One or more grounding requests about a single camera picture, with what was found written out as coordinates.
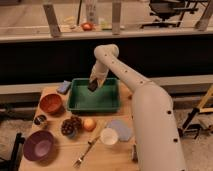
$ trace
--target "metal pole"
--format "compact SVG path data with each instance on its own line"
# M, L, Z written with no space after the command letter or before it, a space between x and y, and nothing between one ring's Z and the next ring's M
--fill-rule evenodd
M112 34L120 34L121 0L112 2Z
M44 1L43 8L47 17L51 36L59 37L61 35L61 31L58 26L53 4L49 1Z
M200 20L196 23L195 29L199 31L205 31L208 27L209 20L213 14L213 0L209 0L208 5L203 12Z

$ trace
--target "wooden bowl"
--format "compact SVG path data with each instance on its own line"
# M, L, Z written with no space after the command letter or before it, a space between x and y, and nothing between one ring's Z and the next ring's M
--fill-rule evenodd
M30 135L24 142L23 155L29 161L40 161L49 156L54 137L49 131L40 130Z
M58 94L48 94L41 99L39 106L45 113L55 114L62 107L62 99Z

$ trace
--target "metal fork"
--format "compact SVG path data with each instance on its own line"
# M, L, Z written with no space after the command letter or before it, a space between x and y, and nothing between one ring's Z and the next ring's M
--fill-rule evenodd
M87 147L86 151L79 157L76 162L73 164L74 167L78 168L80 167L81 163L84 160L84 157L87 155L87 153L90 151L90 149L93 147L93 145L96 143L99 137L96 137L92 142L88 142L89 146Z

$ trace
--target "purple bowl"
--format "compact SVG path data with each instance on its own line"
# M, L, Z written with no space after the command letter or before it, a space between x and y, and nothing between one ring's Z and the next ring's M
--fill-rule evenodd
M30 161L42 160L50 154L53 144L54 137L49 131L37 131L24 142L24 157Z

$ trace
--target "small bottle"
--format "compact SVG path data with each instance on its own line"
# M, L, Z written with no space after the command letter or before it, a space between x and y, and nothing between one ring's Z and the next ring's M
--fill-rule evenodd
M41 129L44 129L47 126L47 117L45 115L38 115L35 117L33 123Z

